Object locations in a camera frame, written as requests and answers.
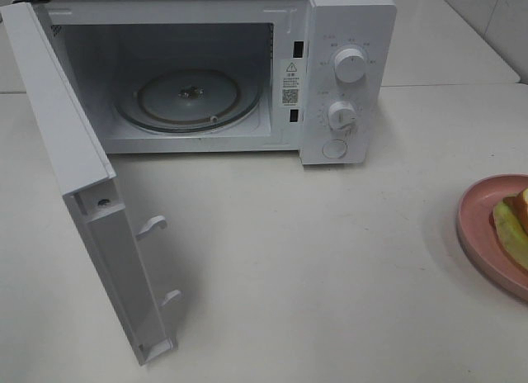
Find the round door release button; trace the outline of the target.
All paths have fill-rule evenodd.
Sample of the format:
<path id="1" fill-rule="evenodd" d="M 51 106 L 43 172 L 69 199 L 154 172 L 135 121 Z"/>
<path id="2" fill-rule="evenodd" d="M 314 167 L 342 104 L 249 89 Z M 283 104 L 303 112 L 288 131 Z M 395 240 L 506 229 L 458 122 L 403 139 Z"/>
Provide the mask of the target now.
<path id="1" fill-rule="evenodd" d="M 323 146 L 323 155 L 326 158 L 342 158 L 347 153 L 347 143 L 340 139 L 332 139 Z"/>

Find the white microwave knob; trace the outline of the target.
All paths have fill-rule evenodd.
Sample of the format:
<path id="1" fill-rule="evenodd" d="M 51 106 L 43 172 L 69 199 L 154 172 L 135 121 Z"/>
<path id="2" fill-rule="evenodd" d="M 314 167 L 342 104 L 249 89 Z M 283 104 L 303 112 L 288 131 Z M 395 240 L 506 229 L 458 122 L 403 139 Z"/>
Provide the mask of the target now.
<path id="1" fill-rule="evenodd" d="M 356 118 L 356 109 L 350 102 L 334 102 L 328 108 L 328 124 L 334 131 L 349 130 Z"/>
<path id="2" fill-rule="evenodd" d="M 335 55 L 333 67 L 339 81 L 354 83 L 365 75 L 365 53 L 358 46 L 345 47 Z"/>

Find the white microwave door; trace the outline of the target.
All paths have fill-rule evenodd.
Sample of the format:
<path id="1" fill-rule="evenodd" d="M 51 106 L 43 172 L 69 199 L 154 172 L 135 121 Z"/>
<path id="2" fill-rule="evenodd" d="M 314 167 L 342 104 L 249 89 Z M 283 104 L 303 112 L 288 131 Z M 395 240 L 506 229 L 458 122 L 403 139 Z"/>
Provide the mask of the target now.
<path id="1" fill-rule="evenodd" d="M 139 241 L 164 229 L 162 215 L 133 229 L 116 171 L 87 117 L 65 45 L 66 27 L 38 4 L 1 9 L 7 36 L 59 189 L 116 312 L 144 365 L 174 347 L 162 308 L 181 293 L 157 298 Z"/>

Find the pink plate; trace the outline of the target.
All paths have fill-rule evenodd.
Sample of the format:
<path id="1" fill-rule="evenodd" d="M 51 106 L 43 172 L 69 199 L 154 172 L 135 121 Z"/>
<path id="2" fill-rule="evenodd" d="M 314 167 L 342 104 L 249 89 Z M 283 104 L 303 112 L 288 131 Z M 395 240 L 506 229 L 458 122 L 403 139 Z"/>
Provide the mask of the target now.
<path id="1" fill-rule="evenodd" d="M 486 177 L 464 192 L 456 213 L 457 235 L 467 258 L 490 282 L 523 301 L 527 301 L 527 270 L 502 248 L 492 211 L 503 197 L 525 188 L 526 175 Z"/>

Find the sandwich with lettuce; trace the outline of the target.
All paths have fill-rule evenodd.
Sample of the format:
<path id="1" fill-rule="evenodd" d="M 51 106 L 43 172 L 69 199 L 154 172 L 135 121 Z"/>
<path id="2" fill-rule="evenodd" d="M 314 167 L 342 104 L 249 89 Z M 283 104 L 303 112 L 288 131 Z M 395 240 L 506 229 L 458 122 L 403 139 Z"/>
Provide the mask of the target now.
<path id="1" fill-rule="evenodd" d="M 527 189 L 506 196 L 492 210 L 493 227 L 502 248 L 519 267 L 527 270 Z"/>

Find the white microwave oven body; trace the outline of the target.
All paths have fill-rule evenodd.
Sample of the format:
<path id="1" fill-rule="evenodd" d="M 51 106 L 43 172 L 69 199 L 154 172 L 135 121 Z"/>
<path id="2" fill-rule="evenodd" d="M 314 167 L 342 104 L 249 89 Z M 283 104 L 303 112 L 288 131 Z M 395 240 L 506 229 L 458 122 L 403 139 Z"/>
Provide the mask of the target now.
<path id="1" fill-rule="evenodd" d="M 43 6 L 66 27 L 69 63 L 87 117 L 107 154 L 296 151 L 304 165 L 355 164 L 365 159 L 396 6 L 392 0 L 13 0 Z M 344 83 L 334 57 L 358 46 L 365 75 Z M 113 84 L 137 61 L 227 59 L 270 61 L 269 87 L 254 110 L 207 132 L 162 134 L 124 119 Z M 328 124 L 328 108 L 350 102 L 356 123 Z M 346 142 L 342 158 L 323 155 L 332 139 Z"/>

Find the glass microwave turntable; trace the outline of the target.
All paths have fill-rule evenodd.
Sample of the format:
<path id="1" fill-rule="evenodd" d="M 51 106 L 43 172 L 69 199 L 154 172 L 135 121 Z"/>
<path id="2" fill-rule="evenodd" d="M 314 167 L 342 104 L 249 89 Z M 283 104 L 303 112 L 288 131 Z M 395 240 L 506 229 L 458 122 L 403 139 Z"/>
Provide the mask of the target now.
<path id="1" fill-rule="evenodd" d="M 162 134 L 231 125 L 250 114 L 269 87 L 270 61 L 251 56 L 135 64 L 115 79 L 115 108 L 133 125 Z"/>

